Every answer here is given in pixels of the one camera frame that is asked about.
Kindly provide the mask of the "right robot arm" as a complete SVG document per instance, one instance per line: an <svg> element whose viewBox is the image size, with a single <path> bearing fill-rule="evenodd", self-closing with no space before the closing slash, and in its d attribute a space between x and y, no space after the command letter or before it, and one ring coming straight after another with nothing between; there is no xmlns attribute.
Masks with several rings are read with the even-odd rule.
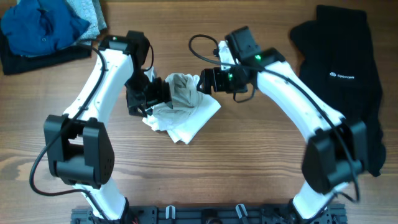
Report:
<svg viewBox="0 0 398 224"><path fill-rule="evenodd" d="M245 93L248 86L276 103L306 143L304 183L286 205L266 206L263 218L286 223L342 223L343 207L334 199L368 168L366 125L350 121L327 105L296 76L276 49L261 49L248 27L216 42L213 68L201 72L197 90L204 94Z"/></svg>

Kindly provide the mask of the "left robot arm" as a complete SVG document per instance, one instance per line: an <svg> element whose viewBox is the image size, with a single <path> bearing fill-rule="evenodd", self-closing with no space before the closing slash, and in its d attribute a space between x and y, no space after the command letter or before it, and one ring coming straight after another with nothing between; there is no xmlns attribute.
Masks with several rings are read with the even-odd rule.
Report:
<svg viewBox="0 0 398 224"><path fill-rule="evenodd" d="M111 175L115 155L106 126L123 88L131 116L148 117L153 107L171 108L169 84L143 68L153 48L143 32L107 35L99 42L96 65L75 101L44 123L49 171L80 192L90 204L85 222L139 223Z"/></svg>

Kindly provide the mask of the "blue shirt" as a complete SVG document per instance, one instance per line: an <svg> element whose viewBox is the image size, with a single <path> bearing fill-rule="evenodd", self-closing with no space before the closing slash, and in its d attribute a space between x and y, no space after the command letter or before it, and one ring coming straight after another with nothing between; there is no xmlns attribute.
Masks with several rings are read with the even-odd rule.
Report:
<svg viewBox="0 0 398 224"><path fill-rule="evenodd" d="M1 19L11 52L30 57L72 46L89 26L63 0L22 0Z"/></svg>

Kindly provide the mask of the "white t-shirt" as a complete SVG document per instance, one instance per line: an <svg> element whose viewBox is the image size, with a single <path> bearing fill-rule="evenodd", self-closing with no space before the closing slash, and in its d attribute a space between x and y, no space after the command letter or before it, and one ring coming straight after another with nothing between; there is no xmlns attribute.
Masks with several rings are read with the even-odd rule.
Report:
<svg viewBox="0 0 398 224"><path fill-rule="evenodd" d="M152 106L153 114L142 121L154 131L165 131L174 143L189 144L197 132L216 114L221 105L212 96L197 91L198 75L171 73L172 108L165 103Z"/></svg>

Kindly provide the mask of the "black folded garment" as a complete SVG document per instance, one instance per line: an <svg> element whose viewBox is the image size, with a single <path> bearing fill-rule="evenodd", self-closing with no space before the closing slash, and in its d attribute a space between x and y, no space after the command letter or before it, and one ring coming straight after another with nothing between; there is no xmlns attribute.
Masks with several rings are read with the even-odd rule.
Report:
<svg viewBox="0 0 398 224"><path fill-rule="evenodd" d="M71 46L50 55L26 57L11 52L7 37L1 32L1 65L5 75L15 75L61 63L91 57L91 50Z"/></svg>

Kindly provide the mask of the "light grey folded garment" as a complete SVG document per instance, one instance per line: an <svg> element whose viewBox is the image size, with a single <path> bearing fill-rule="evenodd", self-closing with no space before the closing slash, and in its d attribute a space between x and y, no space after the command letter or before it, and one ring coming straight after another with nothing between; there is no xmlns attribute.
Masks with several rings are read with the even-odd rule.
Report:
<svg viewBox="0 0 398 224"><path fill-rule="evenodd" d="M80 18L88 21L88 29L74 43L82 39L95 39L103 29L107 28L99 0L65 0L68 7Z"/></svg>

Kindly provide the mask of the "black garment with logo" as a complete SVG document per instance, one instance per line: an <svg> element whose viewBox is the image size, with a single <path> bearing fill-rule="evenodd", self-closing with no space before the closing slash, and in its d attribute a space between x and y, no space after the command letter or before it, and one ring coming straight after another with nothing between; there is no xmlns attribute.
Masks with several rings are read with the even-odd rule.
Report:
<svg viewBox="0 0 398 224"><path fill-rule="evenodd" d="M316 18L292 28L290 39L303 55L301 81L347 120L365 123L368 172L380 176L386 161L379 122L382 86L367 14L318 5Z"/></svg>

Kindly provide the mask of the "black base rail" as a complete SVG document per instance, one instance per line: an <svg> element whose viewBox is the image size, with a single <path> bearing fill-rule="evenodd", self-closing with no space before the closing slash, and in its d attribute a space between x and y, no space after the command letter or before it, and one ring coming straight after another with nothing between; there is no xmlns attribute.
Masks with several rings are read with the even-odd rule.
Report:
<svg viewBox="0 0 398 224"><path fill-rule="evenodd" d="M327 223L347 224L345 205L331 204L316 219L299 221L287 204L264 204L246 206L239 204L227 207L156 207L131 206L137 216L133 223ZM96 218L90 208L73 209L70 223L106 223Z"/></svg>

